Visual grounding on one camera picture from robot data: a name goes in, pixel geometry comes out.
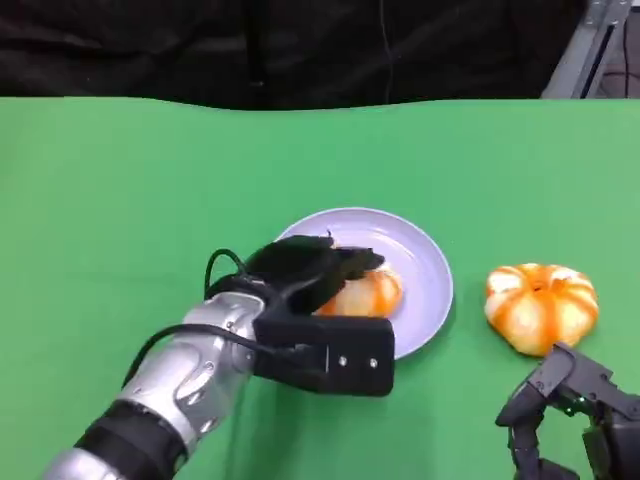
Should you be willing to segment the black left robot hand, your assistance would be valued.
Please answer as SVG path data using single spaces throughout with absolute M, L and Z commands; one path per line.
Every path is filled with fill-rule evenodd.
M 311 314 L 384 261 L 371 248 L 339 246 L 330 235 L 293 235 L 256 251 L 245 271 L 278 292 L 292 312 Z

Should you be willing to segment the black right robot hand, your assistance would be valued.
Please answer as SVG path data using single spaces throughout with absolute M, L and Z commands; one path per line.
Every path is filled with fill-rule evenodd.
M 540 456 L 537 429 L 547 408 L 584 414 L 582 435 L 595 479 L 639 477 L 639 397 L 611 381 L 613 372 L 564 343 L 515 389 L 495 424 L 508 429 L 516 479 L 577 479 L 573 470 Z

